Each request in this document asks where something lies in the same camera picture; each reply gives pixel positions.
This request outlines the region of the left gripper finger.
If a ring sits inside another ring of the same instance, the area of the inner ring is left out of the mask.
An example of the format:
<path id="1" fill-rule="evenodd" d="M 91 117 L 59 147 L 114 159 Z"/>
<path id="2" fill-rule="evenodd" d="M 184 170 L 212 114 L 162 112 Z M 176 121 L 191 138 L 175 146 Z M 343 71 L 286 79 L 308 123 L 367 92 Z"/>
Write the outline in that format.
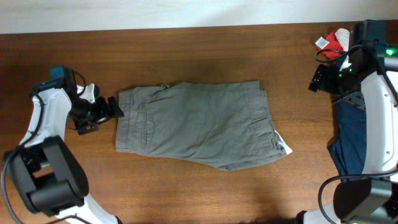
<path id="1" fill-rule="evenodd" d="M 99 130 L 97 124 L 87 119 L 74 119 L 73 123 L 79 135 L 89 134 Z"/>
<path id="2" fill-rule="evenodd" d="M 109 107 L 109 118 L 121 118 L 124 117 L 124 113 L 122 109 L 119 107 L 118 102 L 116 101 L 114 96 L 110 96 L 108 98 L 108 107 Z"/>

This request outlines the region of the red garment with tag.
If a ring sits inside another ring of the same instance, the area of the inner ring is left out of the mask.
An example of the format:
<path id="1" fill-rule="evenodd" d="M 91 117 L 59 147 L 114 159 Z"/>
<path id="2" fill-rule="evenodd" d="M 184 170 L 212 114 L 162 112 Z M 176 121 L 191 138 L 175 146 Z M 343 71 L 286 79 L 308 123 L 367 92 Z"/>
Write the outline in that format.
<path id="1" fill-rule="evenodd" d="M 336 51 L 344 51 L 343 47 L 341 46 L 339 40 L 336 37 L 336 32 L 337 30 L 334 30 L 328 35 L 325 35 L 324 37 L 320 37 L 316 42 L 315 46 L 318 50 L 323 50 L 323 49 L 330 49 L 330 50 L 336 50 Z M 322 52 L 323 55 L 326 56 L 328 59 L 334 59 L 340 56 L 339 53 L 336 52 L 331 52 L 331 51 L 324 51 Z"/>

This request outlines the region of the navy blue garment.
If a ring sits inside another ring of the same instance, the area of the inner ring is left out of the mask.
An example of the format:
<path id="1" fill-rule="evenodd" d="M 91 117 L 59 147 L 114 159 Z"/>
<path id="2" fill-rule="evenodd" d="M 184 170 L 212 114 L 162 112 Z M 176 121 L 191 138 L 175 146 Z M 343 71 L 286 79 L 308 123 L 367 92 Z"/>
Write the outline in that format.
<path id="1" fill-rule="evenodd" d="M 347 103 L 334 106 L 337 138 L 327 147 L 339 175 L 361 174 L 366 160 L 366 112 Z"/>

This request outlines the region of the white garment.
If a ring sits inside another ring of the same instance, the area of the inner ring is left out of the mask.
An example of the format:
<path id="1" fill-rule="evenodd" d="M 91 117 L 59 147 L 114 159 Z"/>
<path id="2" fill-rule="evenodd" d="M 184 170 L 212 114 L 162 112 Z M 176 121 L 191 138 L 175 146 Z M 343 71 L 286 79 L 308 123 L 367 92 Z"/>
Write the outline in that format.
<path id="1" fill-rule="evenodd" d="M 344 51 L 349 49 L 349 35 L 350 32 L 347 29 L 340 28 L 335 32 L 335 37 Z"/>

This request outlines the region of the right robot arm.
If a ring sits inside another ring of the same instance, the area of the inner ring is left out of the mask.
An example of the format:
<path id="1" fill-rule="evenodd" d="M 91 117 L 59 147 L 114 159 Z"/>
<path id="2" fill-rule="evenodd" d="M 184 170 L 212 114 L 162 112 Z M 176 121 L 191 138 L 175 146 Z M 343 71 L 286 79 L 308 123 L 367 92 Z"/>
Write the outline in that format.
<path id="1" fill-rule="evenodd" d="M 397 46 L 387 24 L 355 24 L 347 49 L 319 63 L 308 88 L 336 97 L 339 136 L 329 152 L 339 174 L 333 200 L 295 222 L 396 223 Z"/>

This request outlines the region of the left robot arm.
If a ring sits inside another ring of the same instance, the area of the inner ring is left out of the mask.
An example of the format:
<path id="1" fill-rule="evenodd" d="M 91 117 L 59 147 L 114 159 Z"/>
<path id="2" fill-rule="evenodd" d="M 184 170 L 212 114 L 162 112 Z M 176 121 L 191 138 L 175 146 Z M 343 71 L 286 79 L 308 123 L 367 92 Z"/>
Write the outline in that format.
<path id="1" fill-rule="evenodd" d="M 19 145 L 5 154 L 1 190 L 6 195 L 5 176 L 10 175 L 24 205 L 32 213 L 68 223 L 113 223 L 120 219 L 108 213 L 89 193 L 88 178 L 64 142 L 68 119 L 79 135 L 124 115 L 115 97 L 103 98 L 96 84 L 78 85 L 79 73 L 60 65 L 50 70 L 50 79 L 30 93 L 34 105 L 28 130 Z"/>

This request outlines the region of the grey shorts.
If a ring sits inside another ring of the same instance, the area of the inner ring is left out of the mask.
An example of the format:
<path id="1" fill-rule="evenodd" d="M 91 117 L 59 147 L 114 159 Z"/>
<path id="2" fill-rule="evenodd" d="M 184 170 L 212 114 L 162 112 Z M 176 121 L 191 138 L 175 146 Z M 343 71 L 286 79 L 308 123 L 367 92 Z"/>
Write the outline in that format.
<path id="1" fill-rule="evenodd" d="M 258 81 L 137 87 L 119 95 L 116 150 L 233 172 L 291 153 Z"/>

